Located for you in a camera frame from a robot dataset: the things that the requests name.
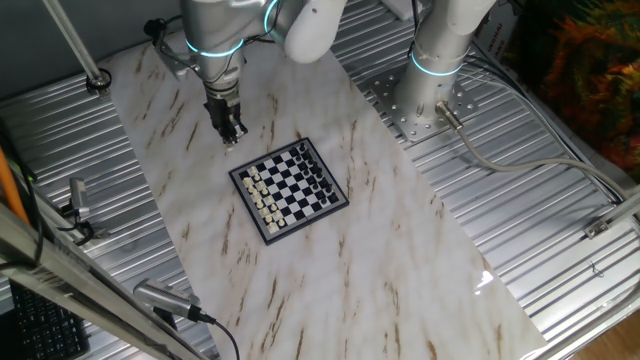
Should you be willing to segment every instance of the aluminum slotted panel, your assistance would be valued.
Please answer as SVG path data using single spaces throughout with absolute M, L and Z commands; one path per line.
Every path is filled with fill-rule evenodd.
M 413 23 L 398 21 L 378 0 L 349 1 L 332 51 L 376 105 L 369 79 L 405 65 L 412 36 Z M 56 204 L 68 199 L 69 176 L 87 180 L 91 220 L 112 231 L 109 241 L 88 250 L 92 258 L 129 288 L 148 276 L 188 290 L 113 105 L 86 96 L 83 83 L 84 78 L 77 77 L 6 101 L 0 114 L 11 118 L 19 146 Z M 569 156 L 563 142 L 571 147 L 570 142 L 556 137 L 508 91 L 478 81 L 462 84 L 479 106 L 477 116 L 463 119 L 465 129 L 490 160 L 507 164 Z M 587 224 L 613 205 L 582 172 L 564 166 L 489 172 L 475 165 L 450 130 L 412 144 L 380 115 L 551 343 L 561 342 L 638 283 L 640 239 L 631 224 L 595 240 L 583 234 Z M 603 277 L 594 273 L 592 264 Z M 6 283 L 0 287 L 0 297 L 6 299 Z M 640 301 L 634 304 L 599 331 L 631 313 Z M 198 348 L 212 345 L 206 327 L 186 321 L 179 326 Z M 92 358 L 129 358 L 135 352 L 94 326 L 88 330 L 95 345 Z
M 56 205 L 69 201 L 69 177 L 83 177 L 94 226 L 108 240 L 85 245 L 86 253 L 127 289 L 153 278 L 191 291 L 149 185 L 110 99 L 90 95 L 84 76 L 0 103 L 24 160 L 38 186 Z M 6 278 L 0 280 L 2 308 L 11 308 Z M 177 321 L 182 336 L 200 351 L 215 345 L 205 324 Z M 148 358 L 124 341 L 85 322 L 90 353 L 84 359 Z
M 332 50 L 375 106 L 369 81 L 407 63 L 413 23 L 389 22 L 389 11 L 376 13 L 377 22 L 352 20 L 350 11 L 363 4 L 371 13 L 384 7 L 373 3 L 349 2 L 343 18 L 350 21 L 341 23 Z M 475 80 L 461 84 L 479 106 L 476 116 L 463 119 L 465 130 L 488 159 L 515 164 L 569 157 L 563 142 L 570 142 L 556 137 L 507 90 Z M 558 165 L 490 172 L 475 165 L 449 129 L 409 143 L 384 112 L 380 116 L 550 343 L 561 342 L 638 284 L 640 238 L 633 224 L 595 240 L 584 235 L 582 229 L 613 205 L 582 172 Z M 601 273 L 594 273 L 592 263 Z M 635 304 L 598 331 L 632 313 L 640 302 Z

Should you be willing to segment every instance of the keyboard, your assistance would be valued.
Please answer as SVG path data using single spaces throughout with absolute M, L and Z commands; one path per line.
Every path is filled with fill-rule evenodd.
M 11 282 L 24 360 L 75 359 L 89 350 L 82 319 Z

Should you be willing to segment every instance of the black cable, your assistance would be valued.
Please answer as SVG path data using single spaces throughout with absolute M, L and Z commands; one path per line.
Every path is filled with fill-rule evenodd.
M 233 335 L 231 335 L 229 330 L 227 330 L 227 328 L 222 326 L 219 322 L 216 321 L 214 325 L 219 327 L 222 331 L 224 331 L 225 334 L 227 334 L 227 336 L 229 337 L 229 339 L 231 339 L 231 342 L 233 343 L 233 348 L 236 350 L 236 360 L 240 360 L 240 351 L 238 350 L 238 344 L 236 343 L 236 339 L 234 339 Z
M 275 41 L 273 40 L 265 40 L 263 39 L 263 37 L 271 34 L 271 32 L 273 31 L 273 29 L 275 29 L 276 24 L 278 23 L 278 17 L 280 16 L 280 10 L 282 9 L 282 3 L 284 0 L 278 0 L 278 5 L 276 6 L 276 15 L 273 18 L 273 24 L 271 24 L 271 27 L 269 28 L 269 30 L 267 30 L 266 33 L 262 34 L 262 35 L 257 35 L 257 36 L 249 36 L 247 38 L 247 45 L 253 43 L 253 42 L 263 42 L 263 43 L 275 43 Z
M 212 83 L 212 84 L 213 84 L 213 83 L 215 83 L 216 81 L 220 80 L 220 78 L 222 77 L 222 75 L 224 75 L 224 73 L 226 73 L 226 72 L 227 72 L 227 70 L 229 70 L 229 66 L 231 65 L 231 60 L 233 59 L 233 55 L 236 53 L 236 51 L 232 52 L 232 53 L 231 53 L 231 55 L 229 55 L 229 61 L 227 61 L 227 66 L 225 66 L 225 67 L 224 67 L 224 70 L 222 70 L 222 72 L 220 73 L 220 75 L 218 75 L 218 77 L 217 77 L 215 80 L 213 80 L 213 81 L 207 81 L 207 80 L 204 80 L 204 79 L 203 79 L 202 81 L 204 81 L 204 82 L 208 82 L 208 83 Z
M 93 231 L 93 226 L 91 226 L 91 224 L 88 221 L 82 222 L 79 224 L 80 227 L 84 228 L 87 230 L 87 233 L 85 234 L 84 238 L 78 242 L 74 242 L 74 244 L 76 244 L 77 246 L 82 246 L 86 243 L 88 243 L 89 241 L 91 241 L 91 239 L 93 239 L 93 236 L 95 235 L 94 231 Z
M 154 39 L 155 40 L 155 44 L 156 44 L 156 48 L 158 50 L 160 50 L 160 52 L 163 55 L 166 55 L 171 60 L 181 64 L 182 66 L 185 66 L 188 69 L 191 69 L 191 71 L 193 71 L 196 74 L 196 76 L 198 78 L 200 78 L 200 80 L 206 81 L 202 76 L 200 76 L 200 73 L 198 73 L 198 71 L 196 70 L 195 65 L 189 65 L 187 62 L 183 61 L 182 59 L 180 59 L 177 56 L 174 56 L 174 55 L 168 53 L 164 49 L 164 37 L 165 37 L 165 35 L 167 33 L 167 25 L 169 25 L 169 23 L 171 23 L 172 21 L 175 21 L 175 20 L 177 20 L 177 19 L 179 19 L 181 17 L 182 17 L 181 15 L 176 15 L 176 16 L 174 16 L 174 17 L 172 17 L 172 18 L 170 18 L 169 20 L 166 20 L 166 21 L 164 19 L 158 19 L 159 21 L 162 22 L 162 24 L 164 25 L 164 28 L 162 29 L 162 31 L 160 31 L 160 36 L 158 36 L 157 39 Z
M 70 227 L 70 228 L 58 228 L 58 230 L 68 232 L 68 231 L 76 230 L 78 227 L 79 227 L 79 224 L 77 222 L 75 222 L 73 224 L 73 227 Z
M 413 11 L 413 33 L 415 34 L 418 31 L 418 25 L 420 25 L 420 19 L 418 14 L 418 0 L 411 0 L 411 10 Z
M 165 21 L 165 24 L 169 25 L 178 19 L 182 19 L 182 15 L 176 15 L 176 16 L 170 17 L 167 21 Z
M 233 335 L 231 335 L 231 332 L 229 332 L 227 328 L 222 326 L 222 324 L 220 324 L 218 320 L 214 319 L 213 317 L 207 314 L 200 313 L 199 318 L 201 321 L 204 321 L 206 323 L 219 327 L 222 331 L 225 332 L 225 334 L 227 334 L 227 336 L 229 337 L 229 339 L 231 339 L 231 342 L 233 343 L 234 350 L 236 351 L 236 360 L 240 360 L 240 350 L 238 350 L 238 344 L 236 343 L 236 339 L 234 339 Z
M 520 95 L 526 96 L 524 94 L 524 92 L 522 91 L 522 89 L 520 89 L 518 84 L 516 84 L 516 82 L 513 81 L 513 79 L 511 79 L 509 76 L 502 75 L 502 74 L 497 73 L 496 71 L 493 71 L 491 69 L 488 69 L 488 68 L 486 68 L 486 67 L 484 67 L 482 65 L 474 64 L 473 62 L 466 62 L 465 65 L 475 66 L 479 70 L 488 72 L 489 74 L 491 74 L 491 75 L 495 76 L 496 78 L 498 78 L 498 79 L 504 81 L 505 83 L 507 83 L 507 85 L 509 85 L 510 88 L 512 88 L 514 91 L 518 92 Z

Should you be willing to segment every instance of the marble surface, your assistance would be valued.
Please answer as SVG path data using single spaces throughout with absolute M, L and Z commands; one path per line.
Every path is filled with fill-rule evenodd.
M 202 84 L 149 45 L 101 64 L 193 289 L 242 359 L 519 359 L 545 344 L 333 55 L 245 56 L 249 133 L 232 152 Z M 227 172 L 301 137 L 351 204 L 267 247 Z

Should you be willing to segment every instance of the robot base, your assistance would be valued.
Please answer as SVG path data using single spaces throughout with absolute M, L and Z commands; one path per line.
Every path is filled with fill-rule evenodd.
M 404 69 L 394 70 L 393 72 L 387 72 L 382 75 L 376 76 L 371 79 L 370 89 L 376 96 L 376 99 L 389 115 L 391 121 L 398 127 L 398 129 L 406 136 L 411 142 L 418 142 L 425 139 L 432 134 L 440 132 L 442 129 L 448 128 L 447 121 L 442 117 L 436 117 L 431 119 L 425 119 L 425 117 L 418 118 L 415 110 L 409 111 L 403 109 L 396 103 L 395 99 L 395 87 L 399 82 L 399 76 L 404 74 Z M 462 85 L 456 82 L 453 85 L 452 101 L 453 104 L 449 104 L 449 107 L 453 110 L 454 114 L 462 121 L 464 119 L 474 115 L 477 112 L 478 106 L 473 100 L 471 95 L 464 90 Z

